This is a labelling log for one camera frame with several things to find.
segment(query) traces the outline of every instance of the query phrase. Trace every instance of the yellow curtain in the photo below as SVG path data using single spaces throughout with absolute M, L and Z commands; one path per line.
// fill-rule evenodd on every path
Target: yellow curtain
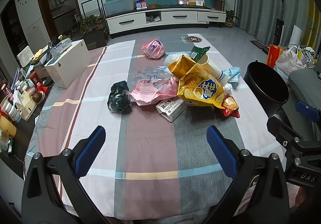
M 310 46 L 316 51 L 320 29 L 321 13 L 314 0 L 309 0 L 308 19 L 301 44 Z

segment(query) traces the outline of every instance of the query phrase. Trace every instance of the green packaging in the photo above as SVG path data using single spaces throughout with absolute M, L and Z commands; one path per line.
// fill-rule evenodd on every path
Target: green packaging
M 207 46 L 204 48 L 193 46 L 191 50 L 191 58 L 193 59 L 194 62 L 198 62 L 210 48 L 211 48 L 210 46 Z

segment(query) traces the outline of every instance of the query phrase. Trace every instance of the trash can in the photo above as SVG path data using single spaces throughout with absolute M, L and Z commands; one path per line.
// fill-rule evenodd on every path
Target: trash can
M 285 81 L 274 69 L 262 62 L 254 61 L 248 65 L 244 81 L 269 118 L 288 101 L 288 87 Z

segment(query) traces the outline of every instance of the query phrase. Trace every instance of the yellow container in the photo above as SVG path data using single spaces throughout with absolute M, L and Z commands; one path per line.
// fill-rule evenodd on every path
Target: yellow container
M 17 128 L 2 115 L 0 115 L 0 129 L 12 137 L 14 137 L 17 132 Z

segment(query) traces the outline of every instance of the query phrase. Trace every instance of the brown ball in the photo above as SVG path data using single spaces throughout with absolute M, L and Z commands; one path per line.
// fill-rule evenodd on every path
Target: brown ball
M 40 102 L 40 100 L 41 100 L 41 96 L 42 96 L 42 94 L 41 94 L 41 93 L 39 93 L 39 92 L 35 92 L 35 93 L 33 94 L 33 101 L 34 101 L 35 103 Z

